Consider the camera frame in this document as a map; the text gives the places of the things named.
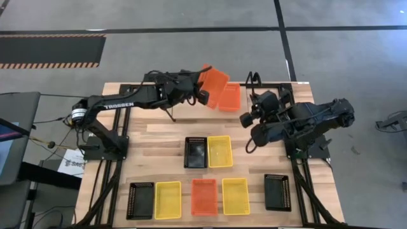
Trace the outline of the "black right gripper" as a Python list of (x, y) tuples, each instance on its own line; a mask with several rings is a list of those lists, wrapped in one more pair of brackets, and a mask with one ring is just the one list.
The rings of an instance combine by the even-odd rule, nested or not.
[(251, 112), (246, 112), (239, 117), (244, 128), (251, 126), (253, 119), (265, 120), (274, 115), (279, 109), (277, 95), (269, 90), (262, 94), (252, 93), (250, 99), (252, 102)]

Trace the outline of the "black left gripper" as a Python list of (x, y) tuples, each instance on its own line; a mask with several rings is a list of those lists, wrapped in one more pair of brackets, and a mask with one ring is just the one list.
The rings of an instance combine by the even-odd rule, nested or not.
[(165, 93), (167, 96), (168, 106), (175, 106), (179, 103), (183, 103), (190, 97), (203, 104), (204, 106), (208, 104), (209, 92), (205, 90), (200, 91), (201, 83), (198, 83), (199, 75), (178, 75), (175, 81), (168, 81), (164, 84)]

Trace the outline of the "orange plastic basket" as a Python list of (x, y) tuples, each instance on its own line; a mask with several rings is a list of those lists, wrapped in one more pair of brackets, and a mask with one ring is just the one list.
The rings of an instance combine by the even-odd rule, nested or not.
[(209, 108), (216, 108), (221, 98), (221, 94), (229, 80), (229, 75), (214, 67), (208, 71), (200, 73), (198, 82), (203, 83), (201, 89), (209, 93), (209, 100), (207, 103)]
[(217, 216), (217, 183), (215, 179), (192, 180), (191, 214), (193, 216)]
[(240, 84), (227, 83), (218, 103), (220, 111), (235, 112), (240, 109)]

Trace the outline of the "yellow plastic basket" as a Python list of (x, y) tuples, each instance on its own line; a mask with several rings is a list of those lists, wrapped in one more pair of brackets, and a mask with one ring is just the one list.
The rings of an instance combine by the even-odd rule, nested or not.
[(249, 215), (249, 189), (246, 178), (222, 179), (223, 214), (227, 216)]
[(179, 219), (181, 216), (181, 182), (157, 182), (155, 186), (155, 219)]
[(207, 138), (207, 144), (210, 168), (233, 166), (230, 136), (210, 136)]

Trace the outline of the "black plastic basket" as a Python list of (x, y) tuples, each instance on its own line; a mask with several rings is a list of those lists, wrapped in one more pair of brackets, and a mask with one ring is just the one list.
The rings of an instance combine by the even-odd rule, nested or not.
[(152, 219), (154, 197), (154, 183), (131, 183), (128, 195), (126, 219)]
[(184, 168), (207, 168), (207, 138), (186, 137), (184, 145)]
[(267, 211), (291, 212), (289, 177), (278, 174), (264, 175), (265, 208)]

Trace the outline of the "white printed paper sheet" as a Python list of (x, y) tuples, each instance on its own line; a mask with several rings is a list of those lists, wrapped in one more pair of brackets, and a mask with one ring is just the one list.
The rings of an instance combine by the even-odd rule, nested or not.
[(85, 161), (79, 150), (67, 149), (57, 171), (82, 178), (84, 170)]

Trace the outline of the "black floor stand base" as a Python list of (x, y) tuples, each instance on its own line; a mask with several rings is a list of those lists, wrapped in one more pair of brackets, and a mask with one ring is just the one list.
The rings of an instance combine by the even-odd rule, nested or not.
[(402, 133), (407, 140), (407, 110), (396, 111), (388, 115), (384, 121), (377, 121), (375, 128), (388, 134)]

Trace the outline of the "black hazard-striped floor mat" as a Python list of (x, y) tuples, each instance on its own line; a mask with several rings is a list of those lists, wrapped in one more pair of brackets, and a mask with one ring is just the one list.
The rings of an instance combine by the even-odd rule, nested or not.
[(0, 35), (0, 69), (98, 67), (104, 34)]

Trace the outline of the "black desk support bar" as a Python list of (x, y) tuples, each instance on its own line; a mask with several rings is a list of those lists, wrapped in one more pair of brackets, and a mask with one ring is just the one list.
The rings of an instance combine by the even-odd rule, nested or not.
[(29, 180), (35, 183), (49, 184), (72, 190), (79, 190), (81, 186), (80, 177), (64, 174), (27, 162), (22, 162), (18, 172), (18, 178), (20, 180)]

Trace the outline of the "dark grey desk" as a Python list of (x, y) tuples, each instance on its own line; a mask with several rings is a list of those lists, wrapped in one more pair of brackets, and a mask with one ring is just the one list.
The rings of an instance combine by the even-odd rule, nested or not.
[[(39, 98), (39, 92), (0, 95), (0, 118), (9, 122), (19, 122), (20, 127), (30, 131)], [(23, 137), (13, 141), (4, 171), (0, 175), (0, 186), (12, 184), (17, 180), (28, 140), (29, 137)]]

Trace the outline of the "laptop computer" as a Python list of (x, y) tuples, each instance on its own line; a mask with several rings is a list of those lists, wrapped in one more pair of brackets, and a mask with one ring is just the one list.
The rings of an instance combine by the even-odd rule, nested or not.
[(30, 132), (19, 124), (0, 118), (0, 175), (4, 171), (13, 141), (30, 135)]

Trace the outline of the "wooden shelf with black frame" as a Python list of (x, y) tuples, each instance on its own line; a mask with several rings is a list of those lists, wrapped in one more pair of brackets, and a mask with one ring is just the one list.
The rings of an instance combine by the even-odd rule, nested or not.
[(187, 102), (178, 104), (169, 109), (169, 115), (175, 120), (192, 120), (192, 119), (237, 119), (240, 115), (249, 110), (249, 96), (248, 90), (245, 86), (242, 86), (240, 82), (227, 83), (239, 83), (240, 84), (240, 109), (235, 112), (220, 111), (218, 104), (215, 109), (209, 108), (207, 105), (203, 105), (197, 102), (194, 106)]

